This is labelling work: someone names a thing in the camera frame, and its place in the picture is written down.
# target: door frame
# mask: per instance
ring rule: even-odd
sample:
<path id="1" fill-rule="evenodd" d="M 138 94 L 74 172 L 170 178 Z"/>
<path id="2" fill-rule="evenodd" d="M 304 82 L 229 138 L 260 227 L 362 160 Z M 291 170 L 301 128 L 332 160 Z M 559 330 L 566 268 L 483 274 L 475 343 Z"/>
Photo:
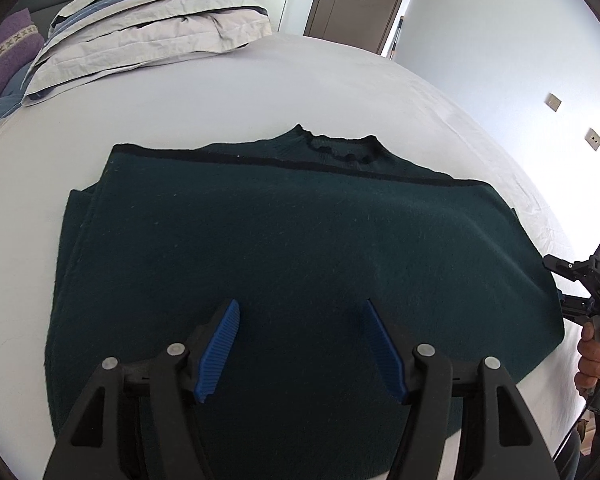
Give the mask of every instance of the door frame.
<path id="1" fill-rule="evenodd" d="M 391 12 L 391 17 L 389 18 L 389 21 L 384 26 L 384 33 L 382 34 L 382 38 L 380 40 L 380 44 L 378 46 L 378 50 L 376 51 L 376 54 L 382 53 L 382 49 L 384 48 L 384 44 L 387 42 L 387 39 L 389 38 L 389 33 L 391 32 L 391 27 L 394 24 L 394 21 L 398 15 L 398 10 L 400 9 L 400 4 L 402 3 L 402 1 L 403 0 L 395 0 L 394 8 L 392 9 L 392 12 Z M 311 27 L 314 24 L 315 11 L 318 9 L 319 4 L 320 4 L 320 0 L 314 0 L 314 2 L 311 5 L 311 11 L 309 12 L 309 17 L 307 18 L 306 25 L 304 27 L 304 36 L 308 36 L 309 31 L 311 31 Z"/>

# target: purple pillow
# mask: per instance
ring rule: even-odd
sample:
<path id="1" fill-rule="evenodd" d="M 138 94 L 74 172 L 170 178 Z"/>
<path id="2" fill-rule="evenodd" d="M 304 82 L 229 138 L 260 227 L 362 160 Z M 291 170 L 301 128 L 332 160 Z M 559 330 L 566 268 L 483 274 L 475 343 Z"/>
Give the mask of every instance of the purple pillow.
<path id="1" fill-rule="evenodd" d="M 13 75 L 35 59 L 44 43 L 29 9 L 19 10 L 0 24 L 0 94 Z"/>

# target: dark green sweater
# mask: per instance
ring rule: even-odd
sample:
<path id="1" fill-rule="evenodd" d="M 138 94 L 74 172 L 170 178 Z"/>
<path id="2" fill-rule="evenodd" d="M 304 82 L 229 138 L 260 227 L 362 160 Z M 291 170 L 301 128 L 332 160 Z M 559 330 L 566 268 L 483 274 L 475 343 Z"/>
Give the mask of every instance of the dark green sweater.
<path id="1" fill-rule="evenodd" d="M 375 137 L 299 126 L 193 151 L 115 146 L 65 213 L 46 346 L 54 429 L 102 359 L 151 358 L 235 298 L 234 348 L 195 407 L 218 480 L 371 478 L 388 470 L 408 408 L 363 338 L 369 297 L 419 341 L 494 355 L 516 381 L 563 336 L 554 281 L 488 184 Z M 455 404 L 449 431 L 459 424 Z"/>

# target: human hand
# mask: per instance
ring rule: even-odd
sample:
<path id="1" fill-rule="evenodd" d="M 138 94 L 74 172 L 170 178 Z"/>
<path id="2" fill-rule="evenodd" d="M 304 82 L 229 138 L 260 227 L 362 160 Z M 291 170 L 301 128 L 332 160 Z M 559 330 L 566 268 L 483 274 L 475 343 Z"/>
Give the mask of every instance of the human hand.
<path id="1" fill-rule="evenodd" d="M 579 372 L 573 378 L 579 394 L 585 398 L 587 390 L 596 386 L 600 379 L 600 343 L 593 336 L 593 323 L 585 323 L 578 343 L 578 353 L 582 356 L 578 362 Z"/>

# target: mattress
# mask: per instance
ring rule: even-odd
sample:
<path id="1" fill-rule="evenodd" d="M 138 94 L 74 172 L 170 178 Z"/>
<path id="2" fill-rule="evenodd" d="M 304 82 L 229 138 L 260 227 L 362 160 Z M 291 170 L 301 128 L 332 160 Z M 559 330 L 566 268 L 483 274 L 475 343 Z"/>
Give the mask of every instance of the mattress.
<path id="1" fill-rule="evenodd" d="M 0 122 L 0 454 L 20 480 L 42 477 L 54 444 L 43 354 L 70 190 L 98 180 L 114 144 L 193 149 L 298 123 L 330 137 L 375 135 L 415 164 L 488 182 L 541 254 L 573 259 L 534 184 L 478 124 L 413 73 L 349 46 L 276 34 L 21 108 Z M 519 383 L 551 452 L 583 407 L 573 386 L 579 329 L 565 323 L 563 343 Z M 458 441 L 448 440 L 441 479 L 453 477 Z"/>

